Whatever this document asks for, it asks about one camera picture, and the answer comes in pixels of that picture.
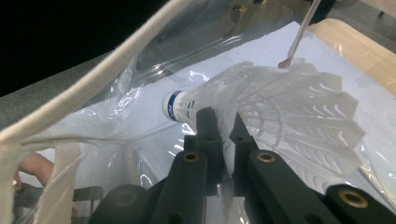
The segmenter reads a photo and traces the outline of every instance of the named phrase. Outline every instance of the badminton shuttlecock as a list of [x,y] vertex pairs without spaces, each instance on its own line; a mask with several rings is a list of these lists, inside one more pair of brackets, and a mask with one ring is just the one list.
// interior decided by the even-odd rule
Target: badminton shuttlecock
[[194,127],[196,111],[211,106],[228,133],[238,112],[259,148],[277,152],[306,185],[323,192],[361,164],[353,151],[364,135],[353,121],[357,104],[342,92],[340,77],[313,65],[240,63],[197,91],[169,93],[163,113]]

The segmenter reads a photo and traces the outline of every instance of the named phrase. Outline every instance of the shuttlecock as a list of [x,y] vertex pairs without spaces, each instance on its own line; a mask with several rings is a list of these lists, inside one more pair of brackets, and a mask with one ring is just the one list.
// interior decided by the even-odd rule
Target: shuttlecock
[[323,192],[361,165],[353,151],[364,135],[353,121],[357,104],[342,92],[340,77],[318,73],[313,65],[240,63],[197,91],[171,92],[163,112],[194,127],[196,111],[212,106],[228,133],[237,111],[259,148],[277,152],[306,185]]

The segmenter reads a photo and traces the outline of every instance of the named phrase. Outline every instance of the blue band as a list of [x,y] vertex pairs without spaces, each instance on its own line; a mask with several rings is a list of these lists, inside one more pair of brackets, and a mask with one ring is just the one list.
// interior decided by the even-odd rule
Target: blue band
[[175,113],[173,110],[173,103],[175,102],[176,97],[178,96],[178,94],[181,93],[181,91],[175,91],[172,96],[169,98],[169,102],[168,102],[168,114],[169,114],[169,118],[171,118],[174,121],[178,121],[175,117]]

